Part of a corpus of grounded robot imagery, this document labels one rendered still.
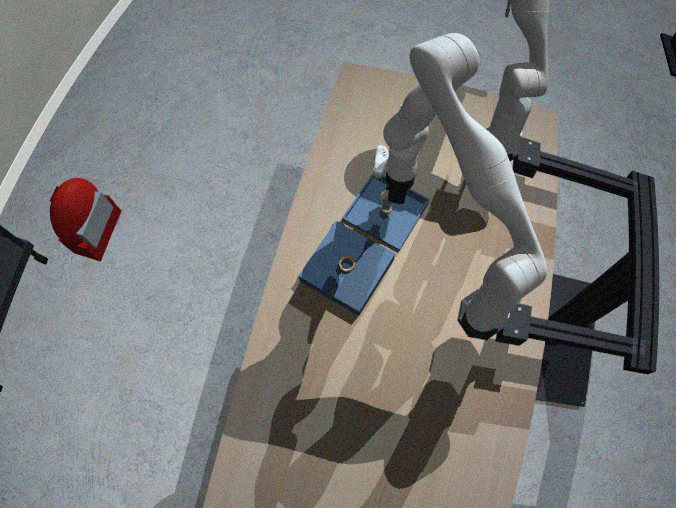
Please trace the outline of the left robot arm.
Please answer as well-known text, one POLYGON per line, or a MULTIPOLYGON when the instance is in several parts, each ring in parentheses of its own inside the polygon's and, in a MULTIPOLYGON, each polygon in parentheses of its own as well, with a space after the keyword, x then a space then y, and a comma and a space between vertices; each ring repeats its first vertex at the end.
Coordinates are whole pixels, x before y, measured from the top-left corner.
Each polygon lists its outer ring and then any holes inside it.
POLYGON ((466 309, 475 330, 498 329, 546 279, 547 266, 503 145, 469 116, 455 94, 476 74, 478 52, 466 36, 451 33, 414 46, 410 62, 419 84, 384 127, 389 163, 401 171, 416 165, 427 126, 437 114, 470 194, 507 227, 513 240, 514 247, 491 263, 466 309))

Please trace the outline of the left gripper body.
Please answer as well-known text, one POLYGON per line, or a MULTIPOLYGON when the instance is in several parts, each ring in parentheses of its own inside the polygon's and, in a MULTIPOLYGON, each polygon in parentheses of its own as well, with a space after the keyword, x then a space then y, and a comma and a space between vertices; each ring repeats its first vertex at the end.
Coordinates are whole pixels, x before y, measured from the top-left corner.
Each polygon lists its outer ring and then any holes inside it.
POLYGON ((407 171, 397 170, 391 166, 388 159, 388 151, 384 146, 377 146, 375 151, 373 176, 381 178, 386 173, 386 183, 389 186, 388 201, 398 204, 405 202, 406 190, 413 186, 416 165, 407 171))

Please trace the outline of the blue square plate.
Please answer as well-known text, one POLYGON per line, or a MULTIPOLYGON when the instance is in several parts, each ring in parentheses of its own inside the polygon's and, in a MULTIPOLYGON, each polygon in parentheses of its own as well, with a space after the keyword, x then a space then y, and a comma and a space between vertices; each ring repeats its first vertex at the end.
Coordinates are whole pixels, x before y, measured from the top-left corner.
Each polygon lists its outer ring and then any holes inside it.
POLYGON ((335 221, 298 277, 359 316, 394 258, 392 251, 335 221))

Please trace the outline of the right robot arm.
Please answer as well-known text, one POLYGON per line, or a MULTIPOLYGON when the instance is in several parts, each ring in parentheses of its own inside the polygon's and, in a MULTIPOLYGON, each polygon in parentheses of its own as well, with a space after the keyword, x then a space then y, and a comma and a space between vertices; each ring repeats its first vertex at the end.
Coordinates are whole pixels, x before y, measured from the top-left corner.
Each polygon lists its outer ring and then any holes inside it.
POLYGON ((499 100, 488 132, 514 154, 531 111, 527 97, 540 97, 548 86, 547 27, 549 0, 511 0, 514 20, 525 36, 529 62, 506 66, 499 100))

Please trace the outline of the blue rimmed tray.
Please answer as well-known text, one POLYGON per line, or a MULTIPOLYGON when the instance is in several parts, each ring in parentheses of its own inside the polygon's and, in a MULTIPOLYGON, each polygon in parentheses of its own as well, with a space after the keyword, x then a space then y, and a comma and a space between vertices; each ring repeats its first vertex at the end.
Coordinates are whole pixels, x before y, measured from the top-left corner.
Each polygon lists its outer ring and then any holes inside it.
POLYGON ((400 251, 430 199, 408 189, 404 204, 393 204, 385 211, 380 195, 386 186, 385 175, 375 178, 372 173, 342 220, 400 251))

